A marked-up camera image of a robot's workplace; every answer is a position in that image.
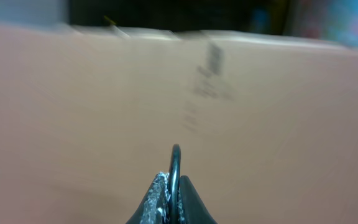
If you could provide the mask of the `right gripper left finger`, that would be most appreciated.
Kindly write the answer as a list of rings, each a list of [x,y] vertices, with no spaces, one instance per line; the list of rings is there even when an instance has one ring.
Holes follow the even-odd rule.
[[[167,224],[168,218],[168,177],[158,172],[146,191],[137,210],[126,224]]]

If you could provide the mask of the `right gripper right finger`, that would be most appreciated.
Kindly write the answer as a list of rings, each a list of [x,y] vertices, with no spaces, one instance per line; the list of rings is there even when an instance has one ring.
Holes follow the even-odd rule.
[[[217,224],[188,176],[180,177],[179,190],[178,222],[180,224]]]

